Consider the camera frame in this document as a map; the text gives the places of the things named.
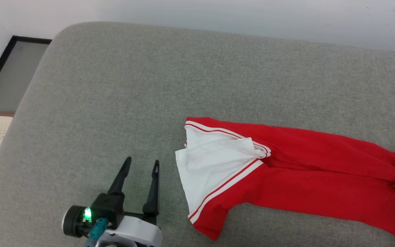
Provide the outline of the red white basketball jersey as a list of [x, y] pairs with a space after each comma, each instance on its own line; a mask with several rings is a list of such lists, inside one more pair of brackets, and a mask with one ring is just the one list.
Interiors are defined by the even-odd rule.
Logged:
[[254, 206], [362, 222], [395, 236], [395, 152], [311, 130], [188, 117], [176, 163], [193, 227], [218, 240]]

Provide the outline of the grey fabric sofa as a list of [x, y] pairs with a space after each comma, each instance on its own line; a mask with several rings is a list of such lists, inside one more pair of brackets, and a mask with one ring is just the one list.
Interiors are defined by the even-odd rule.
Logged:
[[310, 129], [395, 151], [395, 51], [130, 23], [56, 35], [0, 146], [0, 247], [83, 247], [61, 221], [110, 187], [125, 209], [160, 161], [163, 247], [395, 247], [363, 223], [235, 207], [218, 241], [196, 231], [177, 172], [187, 117]]

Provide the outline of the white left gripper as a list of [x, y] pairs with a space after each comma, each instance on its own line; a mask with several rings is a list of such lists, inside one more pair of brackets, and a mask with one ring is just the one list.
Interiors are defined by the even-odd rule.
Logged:
[[[127, 157], [108, 190], [108, 195], [124, 195], [122, 188], [129, 174], [132, 157]], [[152, 170], [152, 183], [147, 201], [143, 206], [144, 220], [124, 216], [118, 228], [107, 229], [99, 238], [95, 247], [161, 247], [163, 233], [157, 225], [160, 210], [159, 160]]]

